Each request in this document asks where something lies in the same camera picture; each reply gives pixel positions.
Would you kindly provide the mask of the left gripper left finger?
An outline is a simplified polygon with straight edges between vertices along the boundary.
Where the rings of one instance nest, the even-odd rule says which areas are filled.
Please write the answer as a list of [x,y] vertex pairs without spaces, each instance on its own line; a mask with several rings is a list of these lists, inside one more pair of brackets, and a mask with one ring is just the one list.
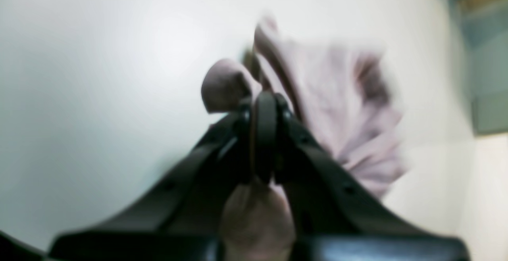
[[58,261],[219,261],[218,225],[249,170],[250,110],[229,113],[141,198],[81,232],[61,234]]

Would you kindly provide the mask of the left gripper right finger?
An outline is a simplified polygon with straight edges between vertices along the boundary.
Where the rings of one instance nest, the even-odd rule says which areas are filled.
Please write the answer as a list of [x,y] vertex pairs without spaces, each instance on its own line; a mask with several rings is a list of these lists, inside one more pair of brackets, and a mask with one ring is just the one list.
[[408,223],[335,162],[280,94],[255,103],[254,170],[281,185],[297,240],[290,261],[468,261],[457,238]]

